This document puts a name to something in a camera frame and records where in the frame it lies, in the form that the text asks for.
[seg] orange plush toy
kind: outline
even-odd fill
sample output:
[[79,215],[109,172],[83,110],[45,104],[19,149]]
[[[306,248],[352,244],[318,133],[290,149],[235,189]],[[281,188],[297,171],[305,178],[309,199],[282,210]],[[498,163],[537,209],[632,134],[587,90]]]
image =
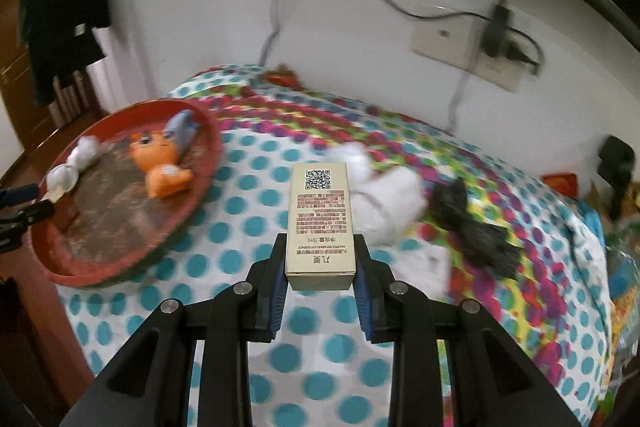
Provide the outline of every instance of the orange plush toy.
[[193,173],[181,169],[179,152],[171,131],[131,136],[130,156],[146,172],[146,193],[150,198],[165,198],[189,187]]

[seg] colorful bedspread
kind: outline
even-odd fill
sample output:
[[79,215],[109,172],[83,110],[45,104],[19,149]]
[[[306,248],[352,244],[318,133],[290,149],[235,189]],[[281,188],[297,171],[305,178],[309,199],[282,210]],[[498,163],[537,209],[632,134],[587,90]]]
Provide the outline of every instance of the colorful bedspread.
[[[455,238],[427,214],[402,242],[372,250],[372,257],[393,269],[428,243],[448,247],[452,273],[445,300],[482,302],[587,425],[610,356],[610,309],[604,252],[580,219],[539,180],[432,126],[356,100],[271,86],[260,72],[253,66],[212,68],[169,93],[201,98],[217,111],[226,153],[173,251],[127,282],[59,287],[94,373],[162,299],[200,301],[244,279],[286,229],[292,162],[318,162],[328,147],[358,140],[376,169],[414,168],[427,195],[434,182],[462,176],[470,211],[507,227],[509,241],[525,252],[516,281],[497,279],[468,265]],[[365,342],[351,291],[290,291],[276,341],[249,347],[254,425],[385,426],[392,350]],[[189,425],[197,417],[201,357],[198,346]]]

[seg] black jacket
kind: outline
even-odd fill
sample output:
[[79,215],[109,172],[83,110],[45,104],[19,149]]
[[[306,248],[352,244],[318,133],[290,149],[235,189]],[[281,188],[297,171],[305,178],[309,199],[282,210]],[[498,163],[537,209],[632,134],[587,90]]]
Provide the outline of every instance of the black jacket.
[[63,86],[76,70],[104,58],[92,28],[111,24],[107,0],[21,0],[20,34],[29,45],[36,104],[55,99],[53,77]]

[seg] red tray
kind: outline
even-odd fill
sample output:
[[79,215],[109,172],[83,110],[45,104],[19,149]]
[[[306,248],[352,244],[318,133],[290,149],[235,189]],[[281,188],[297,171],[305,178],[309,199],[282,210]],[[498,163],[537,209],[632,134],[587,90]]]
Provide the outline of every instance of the red tray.
[[[178,111],[193,110],[198,134],[180,160],[193,171],[188,190],[163,200],[146,196],[145,173],[129,157],[129,136],[161,130]],[[95,123],[83,136],[107,144],[96,165],[80,175],[71,194],[79,216],[64,233],[51,222],[31,226],[28,243],[49,278],[65,286],[91,286],[130,271],[161,251],[193,214],[209,188],[222,142],[213,113],[194,100],[162,99],[124,108]],[[53,166],[63,164],[74,140]],[[46,181],[40,184],[46,192]]]

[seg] black cloth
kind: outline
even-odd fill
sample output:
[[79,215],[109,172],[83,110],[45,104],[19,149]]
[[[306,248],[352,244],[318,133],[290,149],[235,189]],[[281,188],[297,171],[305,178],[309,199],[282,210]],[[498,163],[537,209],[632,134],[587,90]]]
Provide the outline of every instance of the black cloth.
[[55,100],[54,76],[68,78],[104,58],[92,28],[111,24],[107,0],[21,0],[22,39],[29,45],[36,105]]
[[488,266],[500,277],[516,279],[522,249],[507,243],[507,229],[475,221],[466,204],[465,181],[458,178],[450,185],[433,187],[429,210],[438,226],[456,234],[460,251],[470,264]]

